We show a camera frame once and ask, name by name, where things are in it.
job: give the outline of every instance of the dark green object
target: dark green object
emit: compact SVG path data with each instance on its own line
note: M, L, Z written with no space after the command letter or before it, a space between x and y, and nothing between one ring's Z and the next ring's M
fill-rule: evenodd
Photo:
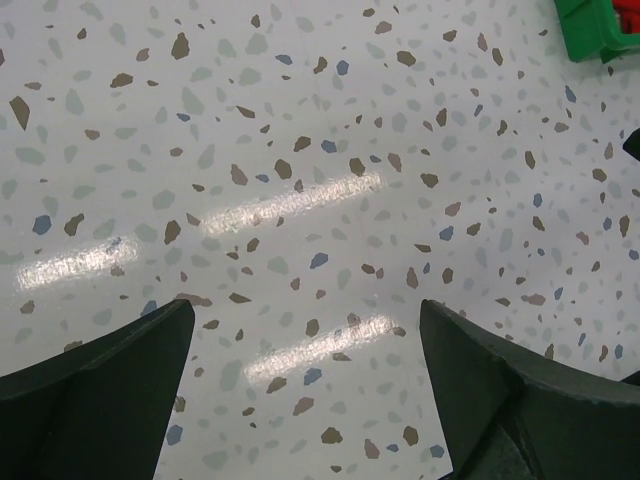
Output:
M640 52L640 34L625 34L613 0L556 0L569 58L600 57L607 63L624 53Z
M640 479L640 383L596 377L424 301L420 335L456 480Z
M193 324L174 301L0 378L0 478L151 480Z

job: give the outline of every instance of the brown speckle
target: brown speckle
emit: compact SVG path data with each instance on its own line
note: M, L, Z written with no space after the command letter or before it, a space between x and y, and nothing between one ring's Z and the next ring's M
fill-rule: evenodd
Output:
M400 159L400 155L396 153L390 153L387 155L387 160L393 168L395 168L396 172L402 172L402 160Z
M197 227L200 225L201 221L199 218L194 217L193 215L191 215L190 213L187 213L187 223L189 225L193 225L194 227Z
M320 325L318 324L318 320L313 318L307 322L307 329L305 330L305 335L307 337L315 337L320 331Z
M487 45L487 39L484 38L483 33L478 35L478 48L483 52L486 52L487 50L489 50L489 46Z
M541 232L545 231L544 224L542 223L542 220L540 220L540 217L538 216L533 217L533 226L536 227Z
M327 68L329 64L327 63L327 59L324 57L318 57L318 64L316 65L316 68L313 69L313 73L315 73L316 75L320 72L322 72L325 68Z
M100 138L100 132L97 130L85 130L84 134L89 140L97 140L98 138Z
M245 118L256 118L256 112L253 110L249 110L248 108L241 107L240 105L236 105L236 108L240 112L240 114Z
M605 160L611 160L613 158L613 144L611 142L607 143L604 149L604 158Z
M14 97L13 100L9 102L11 105L11 109L16 116L16 120L22 127L23 130L27 129L27 123L29 123L29 115L31 114L31 109L27 102L25 102L22 97Z
M457 30L450 30L447 33L442 35L442 39L446 42L453 42L458 36Z
M171 48L171 56L176 60L180 60L181 58L189 55L189 40L184 33L180 32L173 42L173 47Z
M416 57L414 57L411 52L407 52L405 50L400 50L396 53L396 58L398 62L406 65L407 67L411 67L416 64Z
M147 60L149 60L149 49L143 48L142 50L140 50L136 55L136 60L138 62L146 62Z
M333 358L336 362L350 362L351 358L349 358L348 355L342 353L342 352L336 352L333 355L331 355L331 358Z
M524 152L524 161L531 170L536 168L536 159L533 157L533 153L529 150Z
M442 110L440 110L438 112L438 115L436 115L436 122L438 122L438 125L440 125L441 127L444 127L447 124L447 109L443 108Z
M124 276L124 270L120 265L114 265L113 267L111 267L111 270L109 270L109 273L111 274L112 277Z
M539 293L534 293L531 296L522 295L522 297L520 297L520 298L522 299L523 302L530 303L531 305L537 305L539 307L544 305L544 302L547 301L547 299L545 297L543 297L542 295L540 295Z
M282 180L291 178L291 165L289 165L284 160L279 159L273 168Z
M33 300L29 300L23 306L20 307L20 313L23 315L31 315L36 308L36 304Z
M210 322L205 323L202 328L205 330L215 330L220 326L220 320L211 320Z
M364 454L371 460L377 460L380 457L380 450L367 438L364 441Z
M329 445L342 442L342 435L340 435L340 432L333 427L327 428L320 438L322 439L322 443Z
M179 293L176 295L176 300L189 300L195 307L210 307L213 302L208 298L199 297L198 295L192 295L190 293Z
M173 409L177 413L182 413L184 412L184 409L186 407L187 407L187 401L184 399L184 397L177 396L175 401L173 402Z
M409 285L414 290L418 288L418 276L416 275L416 271L413 269L413 267L410 267L409 271L407 272L407 285Z
M594 168L591 175L593 175L594 180L598 180L601 183L607 179L607 174L601 168Z
M480 231L481 226L482 226L481 223L474 223L473 225L470 225L467 228L467 235L471 235L472 237L475 237Z
M453 282L453 270L451 270L451 268L447 267L444 269L442 272L442 281L445 285Z
M313 398L302 397L300 400L298 400L298 403L296 403L296 406L293 407L293 416L297 417L298 415L311 409L314 403L315 403L315 400Z
M235 163L231 164L231 180L236 185L242 185L242 186L245 186L249 182L249 179L247 178L247 176L240 169L240 167Z
M627 232L629 231L629 224L631 223L629 215L625 215L624 217L620 218L620 221L618 223L620 225L620 234L622 235L622 238L624 238L627 236Z
M284 377L276 377L271 380L271 383L267 387L267 393L277 392L287 384L287 379Z
M598 361L602 363L604 359L607 358L608 354L609 354L609 348L606 345L603 345L602 352L600 353L600 358L598 358Z
M420 437L418 437L418 431L413 427L405 427L404 432L402 433L402 438L407 442L407 445L412 447L416 443Z
M293 151L299 152L300 150L307 148L309 145L311 145L311 139L309 137L298 137L298 140L296 140L296 143L293 146Z
M75 217L71 217L71 220L69 220L67 223L65 223L64 225L64 231L67 235L69 235L70 237L73 237L76 232L78 231L78 225L80 225L80 222L82 222L84 220L84 214L80 213L78 215L76 215Z
M180 235L181 230L180 225L175 220L167 222L167 227L164 230L164 244L169 245L173 242Z
M460 211L461 206L462 206L462 203L460 202L452 203L451 205L449 205L447 208L444 209L444 213L449 217L455 217Z
M349 169L351 170L351 173L353 173L357 177L361 177L366 170L365 166L362 164L362 161L359 158L352 158L351 160L349 160Z
M562 132L566 132L567 130L569 130L569 126L562 123L562 122L558 122L556 123L556 126L553 127L553 129L558 132L558 133L562 133Z
M504 58L502 58L502 52L499 48L494 48L491 50L491 55L493 56L493 61L496 62L496 65L499 67L504 63Z
M380 35L382 33L390 32L393 26L389 22L382 21L376 26L376 34Z
M119 73L111 80L111 88L124 87L133 83L133 77L128 73Z
M229 295L229 300L231 300L233 303L247 303L251 301L251 299L235 292Z
M64 351L68 352L69 350L73 350L74 348L79 347L80 345L82 345L82 340L76 340L74 342L68 343L64 346Z
M440 181L438 179L438 176L434 175L433 173L423 173L422 175L420 175L420 178L422 179L422 183L424 183L429 188L435 187Z
M584 232L576 233L576 238L582 242L583 245L589 245L589 235Z
M257 238L252 238L251 240L249 240L249 242L247 242L247 252L255 252L259 244L260 240L258 240Z

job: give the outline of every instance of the white floor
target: white floor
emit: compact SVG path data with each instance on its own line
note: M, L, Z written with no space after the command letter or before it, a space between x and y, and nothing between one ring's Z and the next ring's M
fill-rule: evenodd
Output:
M446 474L423 298L640 367L638 60L568 62L551 0L0 23L0 374L190 298L157 480Z

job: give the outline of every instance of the green container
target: green container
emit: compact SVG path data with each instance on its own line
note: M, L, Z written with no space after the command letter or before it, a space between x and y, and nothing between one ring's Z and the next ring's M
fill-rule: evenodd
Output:
M624 53L640 52L640 34L622 32L613 0L556 0L556 7L572 61L599 56L606 63Z

